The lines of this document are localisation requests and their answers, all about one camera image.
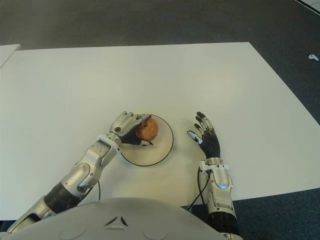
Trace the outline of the left robot hand black silver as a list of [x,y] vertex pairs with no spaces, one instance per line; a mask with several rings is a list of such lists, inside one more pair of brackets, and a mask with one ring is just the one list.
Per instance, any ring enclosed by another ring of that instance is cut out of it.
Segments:
[[112,123],[107,137],[118,145],[153,146],[150,140],[143,140],[137,135],[139,127],[150,117],[150,114],[133,114],[123,111]]

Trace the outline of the right robot hand black silver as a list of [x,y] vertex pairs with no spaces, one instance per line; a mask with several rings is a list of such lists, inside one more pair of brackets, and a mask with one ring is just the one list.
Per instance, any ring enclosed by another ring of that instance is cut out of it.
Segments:
[[211,121],[200,111],[196,113],[195,119],[198,124],[195,123],[194,126],[201,136],[192,130],[188,130],[187,135],[200,147],[207,159],[220,158],[221,147]]

